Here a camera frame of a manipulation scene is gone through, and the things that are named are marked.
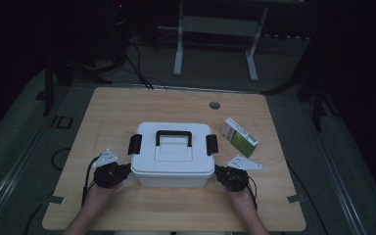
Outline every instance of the green box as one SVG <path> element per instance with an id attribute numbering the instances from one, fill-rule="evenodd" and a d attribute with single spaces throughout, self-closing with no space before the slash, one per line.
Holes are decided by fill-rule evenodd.
<path id="1" fill-rule="evenodd" d="M 259 143 L 255 137 L 231 117 L 225 121 L 222 127 L 222 136 L 247 158 L 253 153 Z"/>

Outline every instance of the small cardboard box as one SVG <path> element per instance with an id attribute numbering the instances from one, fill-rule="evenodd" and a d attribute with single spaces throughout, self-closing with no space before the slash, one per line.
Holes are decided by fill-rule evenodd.
<path id="1" fill-rule="evenodd" d="M 218 150 L 206 124 L 143 122 L 136 133 L 129 149 L 137 151 L 129 153 L 131 170 L 142 186 L 200 188 L 213 175 L 212 153 Z"/>
<path id="2" fill-rule="evenodd" d="M 255 137 L 231 117 L 222 126 L 222 136 L 230 141 L 245 157 L 249 157 L 259 143 Z"/>

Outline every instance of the gray floor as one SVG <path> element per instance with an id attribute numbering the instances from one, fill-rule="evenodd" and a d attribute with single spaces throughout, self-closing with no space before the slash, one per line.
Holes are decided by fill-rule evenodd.
<path id="1" fill-rule="evenodd" d="M 154 78 L 151 81 L 158 89 L 164 86 L 155 79 L 169 89 L 259 93 L 287 80 L 307 45 L 297 39 L 263 38 L 255 55 L 259 80 L 250 82 L 242 46 L 227 49 L 228 45 L 215 45 L 212 38 L 203 38 L 199 43 L 198 35 L 186 37 L 182 75 L 173 76 L 173 38 L 174 34 L 165 33 L 155 45 L 143 37 L 132 40 L 141 52 L 141 71 Z M 129 47 L 127 54 L 136 63 L 136 50 Z M 142 88 L 131 71 L 126 63 L 122 70 L 108 72 L 103 77 L 112 80 L 113 87 Z M 57 86 L 56 106 L 50 116 L 43 117 L 43 102 L 35 100 L 38 91 L 44 88 L 41 73 L 1 121 L 0 189 L 8 191 L 4 194 L 0 190 L 0 196 L 8 197 L 0 201 L 0 234 L 23 234 L 29 217 L 54 190 L 60 172 L 52 166 L 51 157 L 71 147 L 92 92 L 98 86 L 79 75 L 72 87 Z M 301 205 L 307 227 L 296 234 L 326 234 L 322 224 L 329 234 L 376 234 L 376 185 L 351 135 L 344 122 L 328 109 L 328 116 L 321 120 L 322 132 L 315 131 L 309 120 L 311 102 L 299 102 L 295 96 L 298 89 L 296 86 L 266 97 L 285 158 L 293 169 L 295 186 L 304 198 Z M 50 128 L 53 117 L 73 118 L 72 127 Z M 62 166 L 68 152 L 57 154 L 55 164 Z M 12 170 L 14 166 L 21 166 L 20 170 Z M 37 211 L 28 234 L 61 233 L 42 228 L 45 209 L 44 205 Z"/>

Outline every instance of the person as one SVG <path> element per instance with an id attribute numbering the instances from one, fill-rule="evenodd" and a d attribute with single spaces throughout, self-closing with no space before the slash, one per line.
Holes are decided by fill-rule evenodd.
<path id="1" fill-rule="evenodd" d="M 83 235 L 91 227 L 92 222 L 108 207 L 122 183 L 107 189 L 94 184 L 87 192 L 83 207 L 70 222 L 63 235 Z M 227 191 L 231 204 L 243 219 L 250 235 L 267 235 L 267 229 L 261 221 L 255 204 L 247 189 L 240 192 Z"/>

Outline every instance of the box handle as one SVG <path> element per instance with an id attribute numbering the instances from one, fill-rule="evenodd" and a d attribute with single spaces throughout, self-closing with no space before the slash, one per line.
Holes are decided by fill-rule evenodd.
<path id="1" fill-rule="evenodd" d="M 157 146 L 160 146 L 161 135 L 187 136 L 188 137 L 188 147 L 192 147 L 192 133 L 191 133 L 191 131 L 158 130 L 157 131 Z"/>

